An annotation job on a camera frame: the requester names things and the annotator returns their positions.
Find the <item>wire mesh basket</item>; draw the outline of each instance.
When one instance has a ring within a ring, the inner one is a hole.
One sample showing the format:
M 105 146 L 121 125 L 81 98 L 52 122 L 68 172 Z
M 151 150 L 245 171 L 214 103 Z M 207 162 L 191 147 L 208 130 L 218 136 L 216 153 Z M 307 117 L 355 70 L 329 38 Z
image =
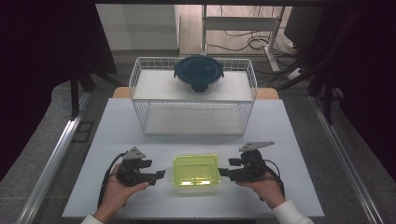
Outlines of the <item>wire mesh basket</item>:
M 145 134 L 242 135 L 256 99 L 249 59 L 216 58 L 224 77 L 209 94 L 187 92 L 174 77 L 183 58 L 136 59 L 129 90 Z

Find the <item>yellow-green plastic container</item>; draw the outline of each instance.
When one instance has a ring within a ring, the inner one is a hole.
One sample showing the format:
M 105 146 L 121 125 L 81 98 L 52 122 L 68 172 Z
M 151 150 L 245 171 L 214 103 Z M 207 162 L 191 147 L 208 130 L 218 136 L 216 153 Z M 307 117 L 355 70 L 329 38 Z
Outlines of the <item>yellow-green plastic container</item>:
M 183 155 L 174 158 L 173 184 L 180 188 L 213 187 L 220 182 L 218 156 Z

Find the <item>white table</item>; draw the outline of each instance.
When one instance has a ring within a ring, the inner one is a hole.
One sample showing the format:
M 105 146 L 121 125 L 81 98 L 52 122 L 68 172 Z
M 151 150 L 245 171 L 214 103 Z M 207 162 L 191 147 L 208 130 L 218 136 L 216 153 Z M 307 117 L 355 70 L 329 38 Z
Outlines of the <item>white table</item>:
M 324 216 L 281 100 L 256 101 L 243 136 L 146 136 L 140 128 L 131 100 L 109 99 L 63 217 L 85 217 L 96 211 L 106 169 L 117 155 L 133 146 L 142 150 L 148 160 L 153 160 L 152 166 L 142 172 L 154 173 L 165 169 L 166 174 L 155 186 L 133 195 L 117 217 L 272 217 L 271 210 L 251 189 L 239 187 L 227 177 L 222 177 L 221 182 L 212 189 L 187 194 L 172 185 L 175 156 L 215 153 L 219 156 L 219 167 L 235 169 L 237 167 L 231 167 L 228 159 L 239 158 L 238 148 L 247 141 L 274 141 L 274 145 L 262 148 L 260 152 L 264 159 L 275 162 L 279 167 L 286 198 L 293 199 L 306 216 Z

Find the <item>white sleeve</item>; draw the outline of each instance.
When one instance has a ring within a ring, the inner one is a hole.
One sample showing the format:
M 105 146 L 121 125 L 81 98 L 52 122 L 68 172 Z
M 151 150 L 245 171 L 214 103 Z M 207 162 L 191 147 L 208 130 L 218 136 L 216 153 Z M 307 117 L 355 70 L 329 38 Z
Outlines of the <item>white sleeve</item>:
M 293 201 L 287 201 L 274 208 L 274 215 L 280 224 L 313 224 L 314 222 L 300 213 Z
M 87 215 L 85 219 L 81 222 L 81 224 L 103 224 L 103 223 L 98 221 L 92 215 Z

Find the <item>person's left hand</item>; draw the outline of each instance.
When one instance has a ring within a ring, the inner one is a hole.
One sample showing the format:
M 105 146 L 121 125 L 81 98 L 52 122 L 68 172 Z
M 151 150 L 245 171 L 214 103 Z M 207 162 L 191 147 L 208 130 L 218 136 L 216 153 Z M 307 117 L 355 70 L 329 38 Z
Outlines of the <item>person's left hand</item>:
M 111 172 L 110 178 L 107 181 L 105 194 L 102 204 L 93 215 L 97 220 L 107 223 L 117 211 L 122 208 L 128 199 L 136 192 L 146 189 L 149 182 L 141 183 L 133 187 L 126 187 L 116 178 L 117 171 L 120 165 L 117 164 Z

